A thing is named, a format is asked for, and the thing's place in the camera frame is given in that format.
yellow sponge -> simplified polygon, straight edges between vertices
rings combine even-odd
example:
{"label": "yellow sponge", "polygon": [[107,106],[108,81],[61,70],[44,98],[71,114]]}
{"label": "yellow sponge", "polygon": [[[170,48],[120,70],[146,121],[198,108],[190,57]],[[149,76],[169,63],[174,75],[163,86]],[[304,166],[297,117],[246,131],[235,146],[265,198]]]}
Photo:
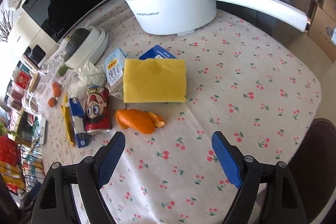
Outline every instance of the yellow sponge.
{"label": "yellow sponge", "polygon": [[185,102],[184,60],[126,59],[124,103]]}

blue gripper pad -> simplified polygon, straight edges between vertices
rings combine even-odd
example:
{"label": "blue gripper pad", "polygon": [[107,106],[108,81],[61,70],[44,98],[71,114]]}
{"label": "blue gripper pad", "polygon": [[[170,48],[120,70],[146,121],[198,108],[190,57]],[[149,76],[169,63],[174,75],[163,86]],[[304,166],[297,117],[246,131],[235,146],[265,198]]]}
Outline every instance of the blue gripper pad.
{"label": "blue gripper pad", "polygon": [[98,189],[109,183],[113,171],[115,170],[118,161],[125,149],[125,144],[125,135],[121,132],[116,132],[108,145],[104,147],[105,149],[110,150],[98,168],[98,180],[96,183]]}
{"label": "blue gripper pad", "polygon": [[213,151],[215,152],[222,169],[231,184],[234,184],[237,189],[240,188],[243,181],[240,178],[239,168],[233,157],[228,152],[226,146],[221,141],[219,134],[223,136],[220,131],[216,131],[212,134],[211,144]]}

cartoon character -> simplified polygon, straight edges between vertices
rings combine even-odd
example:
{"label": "cartoon character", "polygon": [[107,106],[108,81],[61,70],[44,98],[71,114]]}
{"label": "cartoon character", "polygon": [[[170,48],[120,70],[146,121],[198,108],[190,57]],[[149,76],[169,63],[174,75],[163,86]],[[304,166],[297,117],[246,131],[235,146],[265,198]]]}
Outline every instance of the cartoon character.
{"label": "cartoon character", "polygon": [[86,91],[86,116],[88,124],[97,124],[107,116],[107,90],[101,86]]}

screw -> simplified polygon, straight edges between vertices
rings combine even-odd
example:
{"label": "screw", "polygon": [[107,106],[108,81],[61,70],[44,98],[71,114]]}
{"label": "screw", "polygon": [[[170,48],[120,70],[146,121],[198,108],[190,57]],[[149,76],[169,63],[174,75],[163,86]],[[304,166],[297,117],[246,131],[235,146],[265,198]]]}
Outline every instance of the screw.
{"label": "screw", "polygon": [[84,159],[84,162],[87,163],[87,164],[92,162],[92,161],[93,161],[93,157],[91,157],[91,156],[88,156]]}
{"label": "screw", "polygon": [[252,156],[245,156],[245,161],[253,162],[253,157]]}
{"label": "screw", "polygon": [[278,163],[279,163],[279,166],[282,167],[282,168],[285,168],[287,166],[287,164],[282,160]]}
{"label": "screw", "polygon": [[54,162],[51,166],[51,168],[56,169],[59,167],[59,162]]}

floral cloth cover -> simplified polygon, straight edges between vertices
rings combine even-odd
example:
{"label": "floral cloth cover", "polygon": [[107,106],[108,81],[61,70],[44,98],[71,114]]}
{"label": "floral cloth cover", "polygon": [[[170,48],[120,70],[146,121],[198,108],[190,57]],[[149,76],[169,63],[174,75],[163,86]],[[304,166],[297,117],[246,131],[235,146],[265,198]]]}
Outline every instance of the floral cloth cover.
{"label": "floral cloth cover", "polygon": [[[128,105],[164,118],[166,125],[151,135],[121,130],[113,120],[112,133],[96,135],[78,149],[66,140],[61,111],[52,112],[43,146],[46,170],[54,161],[77,163],[94,155],[116,131],[125,134],[125,151],[101,190],[116,222],[221,223],[237,189],[212,150],[211,135],[217,130],[259,162],[288,162],[298,149],[319,106],[321,87],[272,37],[223,11],[190,35],[150,35],[124,0],[109,1],[79,26],[99,21],[109,35],[99,63],[116,47],[138,58],[158,44],[187,65],[185,104]],[[116,98],[112,104],[124,107]],[[82,223],[88,223],[78,187],[74,196]]]}

